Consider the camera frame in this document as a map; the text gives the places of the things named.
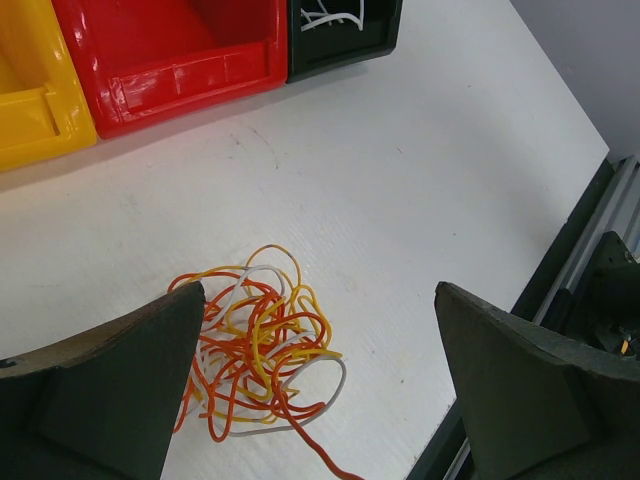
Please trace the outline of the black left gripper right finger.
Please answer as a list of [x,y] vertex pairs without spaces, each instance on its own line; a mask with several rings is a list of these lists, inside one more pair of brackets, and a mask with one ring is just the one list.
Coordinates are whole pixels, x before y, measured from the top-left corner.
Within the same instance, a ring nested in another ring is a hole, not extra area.
[[639,364],[441,282],[435,311],[481,479],[636,479]]

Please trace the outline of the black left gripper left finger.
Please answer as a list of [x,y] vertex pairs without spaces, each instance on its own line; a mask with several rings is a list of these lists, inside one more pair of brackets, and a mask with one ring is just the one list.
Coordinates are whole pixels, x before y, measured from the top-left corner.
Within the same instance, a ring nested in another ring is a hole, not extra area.
[[4,479],[160,477],[204,315],[194,282],[1,362]]

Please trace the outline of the red plastic bin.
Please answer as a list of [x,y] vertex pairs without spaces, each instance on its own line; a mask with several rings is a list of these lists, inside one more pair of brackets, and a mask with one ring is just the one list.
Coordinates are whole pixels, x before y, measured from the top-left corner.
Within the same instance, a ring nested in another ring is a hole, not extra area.
[[60,0],[53,7],[103,139],[287,79],[285,1]]

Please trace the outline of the yellow plastic bin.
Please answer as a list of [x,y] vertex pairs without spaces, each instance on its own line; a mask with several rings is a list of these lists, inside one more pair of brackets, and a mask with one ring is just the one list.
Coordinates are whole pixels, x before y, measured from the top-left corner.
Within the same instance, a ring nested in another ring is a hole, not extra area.
[[1,170],[88,148],[97,133],[49,1],[1,3]]

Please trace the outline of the black plastic bin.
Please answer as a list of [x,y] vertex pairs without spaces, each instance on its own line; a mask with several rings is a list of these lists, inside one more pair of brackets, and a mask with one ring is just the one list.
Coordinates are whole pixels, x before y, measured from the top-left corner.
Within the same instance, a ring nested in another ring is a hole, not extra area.
[[290,1],[287,81],[390,54],[401,12],[396,0]]

